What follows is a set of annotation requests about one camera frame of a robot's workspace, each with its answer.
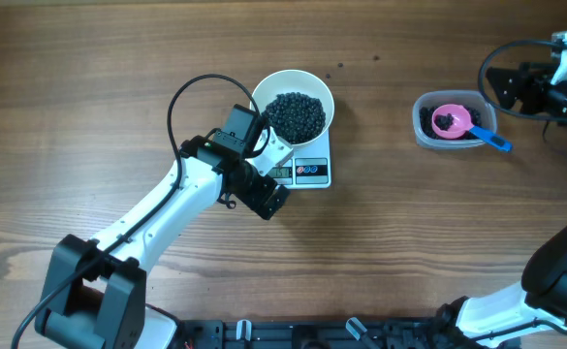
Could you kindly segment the pink scoop blue handle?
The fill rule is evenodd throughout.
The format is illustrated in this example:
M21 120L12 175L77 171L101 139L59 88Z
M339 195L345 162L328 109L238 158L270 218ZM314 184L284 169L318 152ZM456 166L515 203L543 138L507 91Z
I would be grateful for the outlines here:
M434 124L434 118L437 114L447 113L450 113L454 117L454 124L449 131L441 131ZM431 117L431 126L433 131L444 139L454 140L469 133L500 151L510 152L513 148L510 142L490 130L475 126L471 121L471 115L463 105L447 104L438 107Z

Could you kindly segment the white bowl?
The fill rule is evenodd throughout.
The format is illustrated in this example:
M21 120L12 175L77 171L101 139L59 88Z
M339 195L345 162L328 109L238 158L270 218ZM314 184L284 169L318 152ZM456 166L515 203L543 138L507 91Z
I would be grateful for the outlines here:
M292 147L300 149L314 143L316 139L328 132L334 117L335 103L328 86L320 78L302 70L283 70L270 74L258 84L252 97L262 115L267 104L272 102L277 94L289 92L299 92L319 99L326 113L326 125L317 138L307 143L291 144Z

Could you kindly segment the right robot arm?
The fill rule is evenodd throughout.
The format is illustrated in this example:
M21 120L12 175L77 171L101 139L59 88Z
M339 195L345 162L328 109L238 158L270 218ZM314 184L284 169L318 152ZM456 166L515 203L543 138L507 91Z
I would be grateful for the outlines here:
M546 112L552 122L567 124L567 77L559 68L523 63L516 70L484 67L480 73L504 111L521 102L521 117ZM430 348L497 348L548 330L567 335L567 226L532 255L520 281L441 306L425 341Z

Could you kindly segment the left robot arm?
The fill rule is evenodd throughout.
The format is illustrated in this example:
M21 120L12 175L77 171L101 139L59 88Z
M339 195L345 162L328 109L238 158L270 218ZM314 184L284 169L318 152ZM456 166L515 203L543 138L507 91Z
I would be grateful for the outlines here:
M53 249L35 331L65 348L176 348L181 325L146 303L146 279L203 210L241 201L265 220L289 194L268 172L294 149L273 133L216 131L179 148L167 176L119 221Z

